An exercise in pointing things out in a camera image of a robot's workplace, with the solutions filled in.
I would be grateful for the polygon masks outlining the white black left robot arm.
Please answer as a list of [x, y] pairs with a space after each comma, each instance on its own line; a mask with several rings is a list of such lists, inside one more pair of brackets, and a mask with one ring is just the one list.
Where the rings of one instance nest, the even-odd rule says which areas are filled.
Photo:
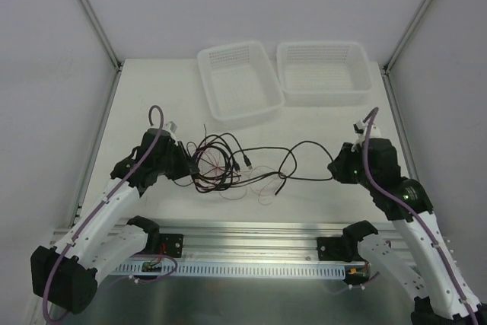
[[173, 131], [148, 129], [141, 144], [114, 166], [98, 202], [54, 245], [35, 249], [30, 257], [33, 293], [44, 305], [81, 313], [116, 267], [136, 254], [161, 253], [159, 225], [140, 215], [117, 236], [107, 237], [123, 213], [159, 177], [179, 180], [196, 171]]

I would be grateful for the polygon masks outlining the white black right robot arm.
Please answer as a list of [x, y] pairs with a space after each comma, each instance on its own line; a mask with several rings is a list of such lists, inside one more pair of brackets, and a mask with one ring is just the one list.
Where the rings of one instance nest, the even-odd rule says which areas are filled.
[[417, 180], [402, 176], [388, 139], [346, 142], [328, 165], [335, 181], [358, 184], [393, 224], [412, 254], [412, 269], [369, 221], [345, 227], [332, 258], [362, 259], [413, 303], [413, 324], [484, 324], [486, 306], [469, 288], [440, 233], [431, 200]]

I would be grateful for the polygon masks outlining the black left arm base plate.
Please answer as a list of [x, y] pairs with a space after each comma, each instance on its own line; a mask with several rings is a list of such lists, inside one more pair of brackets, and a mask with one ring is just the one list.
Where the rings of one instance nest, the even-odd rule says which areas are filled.
[[173, 258], [181, 258], [183, 253], [182, 234], [153, 234], [148, 236], [148, 242], [145, 246], [144, 253], [163, 254]]

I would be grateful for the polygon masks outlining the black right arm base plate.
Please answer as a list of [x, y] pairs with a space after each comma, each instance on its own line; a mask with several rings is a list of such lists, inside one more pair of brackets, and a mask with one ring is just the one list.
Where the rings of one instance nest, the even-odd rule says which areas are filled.
[[358, 254], [357, 242], [344, 237], [318, 237], [317, 256], [319, 261], [351, 263], [363, 261]]

